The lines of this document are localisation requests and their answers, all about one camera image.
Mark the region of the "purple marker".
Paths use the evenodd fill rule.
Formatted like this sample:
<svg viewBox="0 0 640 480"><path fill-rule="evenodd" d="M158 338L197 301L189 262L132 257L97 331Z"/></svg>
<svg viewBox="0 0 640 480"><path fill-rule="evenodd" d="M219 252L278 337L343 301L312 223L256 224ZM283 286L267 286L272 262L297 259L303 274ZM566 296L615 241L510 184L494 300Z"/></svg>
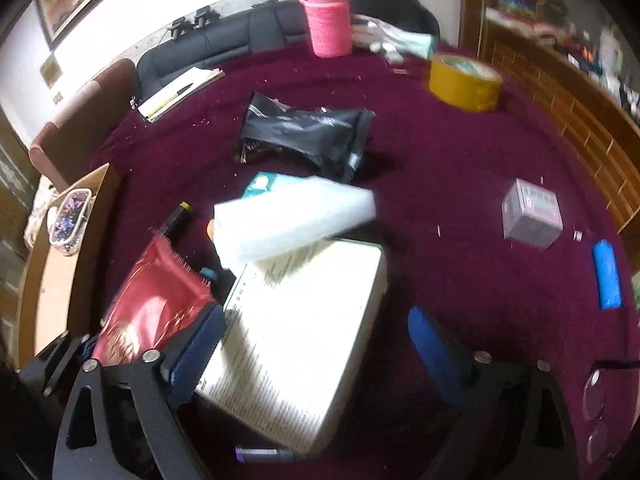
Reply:
<svg viewBox="0 0 640 480"><path fill-rule="evenodd" d="M237 446L235 458L241 464L280 464L298 460L298 456L288 448L247 448Z"/></svg>

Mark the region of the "red foil tea pouch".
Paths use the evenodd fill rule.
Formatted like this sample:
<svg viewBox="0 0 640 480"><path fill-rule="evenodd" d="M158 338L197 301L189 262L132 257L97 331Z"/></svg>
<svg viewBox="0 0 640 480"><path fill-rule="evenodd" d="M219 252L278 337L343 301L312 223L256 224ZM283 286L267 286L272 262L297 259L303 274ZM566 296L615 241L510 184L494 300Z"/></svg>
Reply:
<svg viewBox="0 0 640 480"><path fill-rule="evenodd" d="M188 327L212 300L210 281L157 234L116 295L92 357L103 366L137 361Z"/></svg>

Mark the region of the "white green medicine box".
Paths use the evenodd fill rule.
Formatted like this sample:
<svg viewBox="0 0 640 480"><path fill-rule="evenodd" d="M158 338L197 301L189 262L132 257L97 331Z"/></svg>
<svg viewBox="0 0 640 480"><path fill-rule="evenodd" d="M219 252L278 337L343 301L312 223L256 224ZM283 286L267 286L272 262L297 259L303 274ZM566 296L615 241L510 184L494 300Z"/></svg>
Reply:
<svg viewBox="0 0 640 480"><path fill-rule="evenodd" d="M332 440L387 289L381 246L322 240L244 266L196 391L297 455Z"/></svg>

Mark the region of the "small pink white box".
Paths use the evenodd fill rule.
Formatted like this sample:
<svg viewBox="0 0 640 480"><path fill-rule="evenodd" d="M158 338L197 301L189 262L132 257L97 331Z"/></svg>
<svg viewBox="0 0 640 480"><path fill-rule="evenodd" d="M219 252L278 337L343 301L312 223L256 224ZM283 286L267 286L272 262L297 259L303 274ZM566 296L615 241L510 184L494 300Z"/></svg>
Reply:
<svg viewBox="0 0 640 480"><path fill-rule="evenodd" d="M539 249L549 248L563 231L556 195L522 179L515 179L501 204L506 240Z"/></svg>

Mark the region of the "black marker yellow cap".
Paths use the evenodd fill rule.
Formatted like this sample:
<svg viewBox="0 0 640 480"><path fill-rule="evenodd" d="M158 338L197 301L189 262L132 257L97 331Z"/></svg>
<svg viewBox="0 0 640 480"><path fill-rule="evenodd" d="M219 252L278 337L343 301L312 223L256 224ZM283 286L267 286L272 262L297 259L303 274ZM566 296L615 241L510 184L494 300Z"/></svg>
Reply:
<svg viewBox="0 0 640 480"><path fill-rule="evenodd" d="M157 233L171 238L191 218L192 206L187 202L181 202L169 217L157 229Z"/></svg>

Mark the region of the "teal tissue pack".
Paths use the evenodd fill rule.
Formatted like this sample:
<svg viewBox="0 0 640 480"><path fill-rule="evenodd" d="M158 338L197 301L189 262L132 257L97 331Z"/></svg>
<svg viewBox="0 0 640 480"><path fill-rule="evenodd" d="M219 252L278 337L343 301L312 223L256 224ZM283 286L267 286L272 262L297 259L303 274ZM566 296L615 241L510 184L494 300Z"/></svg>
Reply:
<svg viewBox="0 0 640 480"><path fill-rule="evenodd" d="M250 183L246 186L242 197L252 197L269 193L276 188L282 188L283 185L290 184L292 181L294 181L294 178L286 176L285 174L261 171L258 172L252 180L250 180Z"/></svg>

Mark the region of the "black foil snack bag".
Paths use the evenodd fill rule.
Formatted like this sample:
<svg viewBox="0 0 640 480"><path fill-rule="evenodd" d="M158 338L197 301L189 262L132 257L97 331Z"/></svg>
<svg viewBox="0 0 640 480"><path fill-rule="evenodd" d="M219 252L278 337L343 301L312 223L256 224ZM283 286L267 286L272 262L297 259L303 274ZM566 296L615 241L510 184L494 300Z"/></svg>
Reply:
<svg viewBox="0 0 640 480"><path fill-rule="evenodd" d="M302 110L252 94L236 144L247 164L269 153L292 153L316 166L322 177L349 183L359 169L376 115L367 108Z"/></svg>

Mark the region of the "black teal capped marker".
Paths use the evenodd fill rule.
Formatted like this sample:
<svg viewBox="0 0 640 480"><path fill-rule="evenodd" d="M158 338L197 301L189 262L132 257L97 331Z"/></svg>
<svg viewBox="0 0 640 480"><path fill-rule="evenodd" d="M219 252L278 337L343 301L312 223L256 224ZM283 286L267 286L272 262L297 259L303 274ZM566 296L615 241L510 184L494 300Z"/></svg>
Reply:
<svg viewBox="0 0 640 480"><path fill-rule="evenodd" d="M209 283L212 285L215 285L219 282L219 275L214 269L201 268L198 274L200 274L201 277L204 278L204 280L209 281Z"/></svg>

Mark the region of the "blue small lighter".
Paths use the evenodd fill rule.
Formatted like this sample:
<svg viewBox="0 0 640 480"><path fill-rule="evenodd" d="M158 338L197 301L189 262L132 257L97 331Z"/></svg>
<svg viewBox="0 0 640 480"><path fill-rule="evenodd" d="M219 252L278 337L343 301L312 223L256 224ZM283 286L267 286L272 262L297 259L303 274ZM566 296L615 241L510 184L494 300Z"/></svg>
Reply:
<svg viewBox="0 0 640 480"><path fill-rule="evenodd" d="M613 246L607 240L600 240L593 246L592 255L600 308L602 310L620 308L623 304L622 290Z"/></svg>

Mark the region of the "cardboard box tray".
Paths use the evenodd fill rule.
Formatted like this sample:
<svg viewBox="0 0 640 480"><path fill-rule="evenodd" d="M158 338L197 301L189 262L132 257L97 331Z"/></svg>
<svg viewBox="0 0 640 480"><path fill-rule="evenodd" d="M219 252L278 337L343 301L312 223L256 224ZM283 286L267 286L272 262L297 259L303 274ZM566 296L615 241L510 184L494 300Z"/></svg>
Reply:
<svg viewBox="0 0 640 480"><path fill-rule="evenodd" d="M119 182L114 167L104 164L72 185L88 188L94 197L85 236L76 254L66 256L53 248L47 226L41 226L18 297L16 367L26 366L59 334L81 336L90 332L96 263Z"/></svg>

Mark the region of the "cartoon clear plastic case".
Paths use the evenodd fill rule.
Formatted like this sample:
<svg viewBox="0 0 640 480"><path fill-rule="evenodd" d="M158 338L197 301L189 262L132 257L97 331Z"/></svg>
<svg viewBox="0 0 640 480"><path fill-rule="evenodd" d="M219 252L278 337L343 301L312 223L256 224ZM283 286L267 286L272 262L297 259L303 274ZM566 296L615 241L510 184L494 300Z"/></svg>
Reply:
<svg viewBox="0 0 640 480"><path fill-rule="evenodd" d="M75 188L56 208L49 230L49 242L63 256L76 254L84 237L93 203L90 188Z"/></svg>

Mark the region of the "patterned beige blanket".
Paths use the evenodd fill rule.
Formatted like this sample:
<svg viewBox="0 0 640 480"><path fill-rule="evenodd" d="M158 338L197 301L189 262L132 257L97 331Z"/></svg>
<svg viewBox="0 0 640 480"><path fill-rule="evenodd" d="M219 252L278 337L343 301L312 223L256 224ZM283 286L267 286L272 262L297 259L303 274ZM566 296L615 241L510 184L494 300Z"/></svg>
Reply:
<svg viewBox="0 0 640 480"><path fill-rule="evenodd" d="M38 188L32 204L26 228L23 233L23 240L27 249L31 252L35 246L38 232L41 228L44 217L46 216L51 204L58 198L58 190L53 183L46 177L41 176Z"/></svg>

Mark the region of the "yellow tape roll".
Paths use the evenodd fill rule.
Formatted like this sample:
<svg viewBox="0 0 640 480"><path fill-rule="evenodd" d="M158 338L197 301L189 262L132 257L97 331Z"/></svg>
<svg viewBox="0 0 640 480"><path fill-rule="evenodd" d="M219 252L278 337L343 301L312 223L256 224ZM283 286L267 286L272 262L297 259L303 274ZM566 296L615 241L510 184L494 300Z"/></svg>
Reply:
<svg viewBox="0 0 640 480"><path fill-rule="evenodd" d="M492 112L498 107L502 77L475 58L456 54L434 54L428 76L428 90L442 102L474 113Z"/></svg>

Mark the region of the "wooden shelf cabinet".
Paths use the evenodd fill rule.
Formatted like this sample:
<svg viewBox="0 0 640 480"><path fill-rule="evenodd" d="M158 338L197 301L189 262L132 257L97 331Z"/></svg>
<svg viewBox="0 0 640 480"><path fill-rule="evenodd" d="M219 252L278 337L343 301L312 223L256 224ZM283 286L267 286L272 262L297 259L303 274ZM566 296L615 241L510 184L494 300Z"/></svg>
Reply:
<svg viewBox="0 0 640 480"><path fill-rule="evenodd" d="M558 52L485 18L489 0L461 0L459 46L500 68L553 119L597 183L620 237L639 240L639 128Z"/></svg>

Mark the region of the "yellow black pen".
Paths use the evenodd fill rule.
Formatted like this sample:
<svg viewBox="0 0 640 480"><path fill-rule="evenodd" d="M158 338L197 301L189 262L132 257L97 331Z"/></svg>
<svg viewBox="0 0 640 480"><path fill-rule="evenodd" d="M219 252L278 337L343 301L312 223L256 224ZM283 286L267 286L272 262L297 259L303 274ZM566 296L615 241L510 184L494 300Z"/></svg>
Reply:
<svg viewBox="0 0 640 480"><path fill-rule="evenodd" d="M161 102L160 105L155 110L153 110L150 115L156 114L163 107L165 107L166 105L170 104L172 101L175 101L175 99L178 99L179 96L181 96L184 92L187 92L192 86L193 86L193 84L187 84L183 88L177 90L177 92L173 96L171 96L170 98L168 98L164 102Z"/></svg>

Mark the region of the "white notepad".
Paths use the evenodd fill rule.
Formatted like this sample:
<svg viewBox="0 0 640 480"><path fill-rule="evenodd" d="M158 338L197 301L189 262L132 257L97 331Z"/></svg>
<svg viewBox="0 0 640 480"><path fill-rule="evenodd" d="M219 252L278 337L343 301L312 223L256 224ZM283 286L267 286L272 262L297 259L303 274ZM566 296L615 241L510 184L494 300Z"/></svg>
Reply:
<svg viewBox="0 0 640 480"><path fill-rule="evenodd" d="M192 93L224 76L220 68L192 67L140 104L138 112L147 122L157 122Z"/></svg>

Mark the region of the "teal white packet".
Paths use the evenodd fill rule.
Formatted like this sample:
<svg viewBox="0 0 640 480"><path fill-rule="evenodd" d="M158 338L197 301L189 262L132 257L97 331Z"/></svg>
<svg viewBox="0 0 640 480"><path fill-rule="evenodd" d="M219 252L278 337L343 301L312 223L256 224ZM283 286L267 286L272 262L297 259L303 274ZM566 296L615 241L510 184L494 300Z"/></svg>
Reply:
<svg viewBox="0 0 640 480"><path fill-rule="evenodd" d="M429 60L437 37L407 32L372 16L352 14L352 42L355 47L382 54L390 64L396 64L404 62L405 54Z"/></svg>

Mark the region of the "black leather sofa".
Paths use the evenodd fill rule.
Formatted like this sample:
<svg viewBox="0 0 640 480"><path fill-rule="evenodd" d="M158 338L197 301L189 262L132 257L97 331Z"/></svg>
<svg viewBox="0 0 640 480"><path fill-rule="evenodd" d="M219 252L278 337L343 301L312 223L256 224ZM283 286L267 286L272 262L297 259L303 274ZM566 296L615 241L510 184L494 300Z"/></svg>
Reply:
<svg viewBox="0 0 640 480"><path fill-rule="evenodd" d="M352 0L350 10L407 32L438 37L437 18L419 0ZM240 56L278 50L309 39L305 10L296 0L268 0L217 18L145 52L137 64L138 97L146 101L192 67L212 70Z"/></svg>

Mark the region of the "black device on sofa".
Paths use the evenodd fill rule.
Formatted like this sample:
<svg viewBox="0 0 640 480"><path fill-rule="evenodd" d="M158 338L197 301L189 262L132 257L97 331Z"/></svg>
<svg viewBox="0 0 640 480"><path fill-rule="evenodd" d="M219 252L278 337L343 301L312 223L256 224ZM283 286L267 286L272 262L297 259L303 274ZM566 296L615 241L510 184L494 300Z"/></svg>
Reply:
<svg viewBox="0 0 640 480"><path fill-rule="evenodd" d="M180 16L180 18L177 18L175 21L173 21L167 27L167 30L170 33L170 38L172 40L177 40L181 36L183 31L186 29L187 24L188 24L188 21L184 16Z"/></svg>
<svg viewBox="0 0 640 480"><path fill-rule="evenodd" d="M200 29L206 26L210 15L210 6L203 6L196 10L193 17L193 25L195 29Z"/></svg>

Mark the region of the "pink knitted bottle holder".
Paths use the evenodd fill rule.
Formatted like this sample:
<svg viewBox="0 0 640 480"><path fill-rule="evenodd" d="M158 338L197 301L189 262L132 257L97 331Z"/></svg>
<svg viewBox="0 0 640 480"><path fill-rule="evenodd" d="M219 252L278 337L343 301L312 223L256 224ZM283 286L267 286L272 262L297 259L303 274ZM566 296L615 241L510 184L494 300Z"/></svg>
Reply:
<svg viewBox="0 0 640 480"><path fill-rule="evenodd" d="M298 0L303 6L312 50L318 58L352 54L352 0Z"/></svg>

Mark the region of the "gold wall plaque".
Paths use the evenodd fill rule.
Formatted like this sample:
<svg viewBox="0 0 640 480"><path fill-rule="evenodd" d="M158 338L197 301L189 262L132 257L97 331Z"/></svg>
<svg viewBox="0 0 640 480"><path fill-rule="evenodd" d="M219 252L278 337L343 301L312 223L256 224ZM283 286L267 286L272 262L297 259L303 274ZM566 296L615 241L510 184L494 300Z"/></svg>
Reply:
<svg viewBox="0 0 640 480"><path fill-rule="evenodd" d="M51 89L62 76L61 67L58 65L58 61L53 53L51 53L41 65L40 74L49 89Z"/></svg>

